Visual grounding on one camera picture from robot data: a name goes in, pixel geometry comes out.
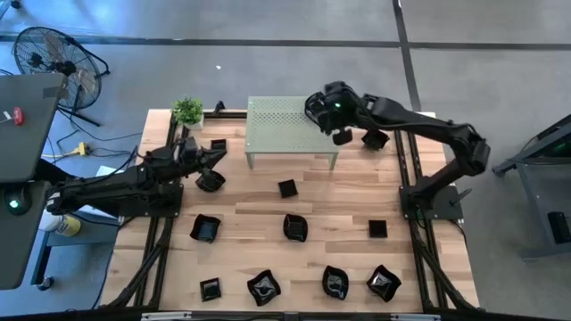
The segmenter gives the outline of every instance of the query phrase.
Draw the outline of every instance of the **white container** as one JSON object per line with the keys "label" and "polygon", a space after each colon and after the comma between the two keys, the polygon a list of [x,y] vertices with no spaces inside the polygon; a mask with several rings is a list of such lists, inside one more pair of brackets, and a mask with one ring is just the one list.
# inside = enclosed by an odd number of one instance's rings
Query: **white container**
{"label": "white container", "polygon": [[197,122],[196,124],[185,123],[185,127],[190,130],[203,130],[203,125],[204,125],[204,114],[200,118],[200,121]]}
{"label": "white container", "polygon": [[44,210],[39,222],[39,229],[46,232],[55,232],[63,236],[73,236],[79,232],[81,222],[69,215],[53,215]]}

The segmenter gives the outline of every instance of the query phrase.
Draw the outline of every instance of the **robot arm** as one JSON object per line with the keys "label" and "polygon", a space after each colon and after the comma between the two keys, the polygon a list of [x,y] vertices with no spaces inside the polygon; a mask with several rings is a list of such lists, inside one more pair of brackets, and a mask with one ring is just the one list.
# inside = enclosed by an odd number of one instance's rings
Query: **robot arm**
{"label": "robot arm", "polygon": [[367,94],[359,97],[343,81],[327,84],[324,92],[310,96],[305,102],[305,114],[326,135],[339,130],[333,134],[336,144],[350,142],[352,133],[348,127],[355,127],[369,131],[404,130],[449,145],[456,159],[405,191],[407,203],[422,210],[431,210],[435,195],[448,184],[465,175],[483,173],[490,155],[490,146],[471,125],[407,111],[388,98]]}
{"label": "robot arm", "polygon": [[207,192],[218,190],[225,179],[212,168],[224,155],[225,150],[199,149],[189,137],[174,147],[148,152],[141,164],[123,173],[56,185],[46,209],[62,215],[91,205],[114,216],[176,217],[183,191],[178,180],[199,172],[198,187]]}

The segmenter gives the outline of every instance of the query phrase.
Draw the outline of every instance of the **wooden plank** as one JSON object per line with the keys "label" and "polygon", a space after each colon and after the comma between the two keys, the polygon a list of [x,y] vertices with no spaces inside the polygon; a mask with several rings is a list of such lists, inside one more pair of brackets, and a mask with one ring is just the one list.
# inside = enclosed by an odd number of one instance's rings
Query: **wooden plank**
{"label": "wooden plank", "polygon": [[[140,152],[164,145],[169,118],[170,111],[149,111]],[[394,142],[380,152],[363,151],[360,138],[364,133],[353,131],[354,139],[341,149],[334,171],[328,170],[323,155],[272,154],[257,156],[255,168],[250,170],[244,156],[245,120],[207,119],[204,130],[192,134],[207,148],[211,139],[227,139],[228,155],[215,168],[227,183],[216,193],[205,193],[194,184],[198,175],[183,179],[183,209],[172,232],[161,309],[419,311],[409,228],[401,218],[396,193],[401,179]],[[425,174],[444,166],[441,144],[418,137],[418,149]],[[410,154],[406,141],[405,152]],[[277,182],[287,179],[296,181],[299,195],[282,199]],[[284,237],[287,213],[308,221],[306,243],[289,242]],[[214,243],[199,243],[189,237],[198,214],[222,220]],[[388,238],[368,237],[370,219],[387,221]],[[147,228],[148,218],[137,218],[120,230],[102,303],[114,299],[137,271]],[[477,305],[462,235],[448,222],[435,222],[434,232],[444,271]],[[380,264],[402,280],[388,303],[364,284]],[[345,301],[324,294],[321,278],[327,265],[349,275],[351,285]],[[256,307],[246,281],[266,268],[280,283],[282,294],[268,305]],[[147,285],[147,300],[154,272]],[[213,277],[220,278],[222,298],[202,303],[199,283]],[[427,273],[427,278],[434,292],[432,275]]]}

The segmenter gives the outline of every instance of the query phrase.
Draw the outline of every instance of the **gray floor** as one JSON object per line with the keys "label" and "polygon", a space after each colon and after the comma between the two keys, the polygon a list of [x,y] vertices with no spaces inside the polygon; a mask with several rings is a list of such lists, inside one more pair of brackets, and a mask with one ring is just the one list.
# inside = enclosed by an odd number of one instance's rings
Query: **gray floor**
{"label": "gray floor", "polygon": [[[389,0],[125,0],[22,1],[0,31],[43,25],[72,35],[218,39],[397,40]],[[569,42],[571,5],[560,0],[401,0],[410,40],[438,42]],[[0,68],[16,71],[11,44],[0,43]],[[207,107],[223,100],[244,108],[248,95],[308,95],[330,80],[343,79],[358,92],[385,95],[410,107],[398,49],[91,45],[112,68],[87,116],[102,128],[96,136],[140,132],[150,108],[169,108],[183,95],[199,95]],[[467,121],[485,136],[490,164],[510,157],[527,139],[569,113],[571,58],[568,52],[413,50],[423,111]],[[57,117],[52,141],[70,132]],[[94,147],[130,150],[138,137],[97,142]],[[60,163],[76,175],[94,175],[100,165],[124,158],[69,159]],[[483,308],[529,316],[570,319],[571,256],[523,262],[518,251],[539,240],[516,173],[503,179],[490,170],[462,178],[473,188],[463,202],[468,251]],[[38,292],[0,292],[0,315],[87,309],[103,280],[110,248],[56,253],[49,272],[58,286]],[[35,304],[17,298],[27,295]]]}

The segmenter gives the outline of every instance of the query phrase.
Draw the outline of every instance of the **red button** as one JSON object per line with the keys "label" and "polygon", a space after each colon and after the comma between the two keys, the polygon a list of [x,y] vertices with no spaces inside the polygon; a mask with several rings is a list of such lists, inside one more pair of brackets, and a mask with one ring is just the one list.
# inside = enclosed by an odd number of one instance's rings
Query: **red button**
{"label": "red button", "polygon": [[24,113],[20,107],[14,107],[14,124],[21,126],[24,123]]}

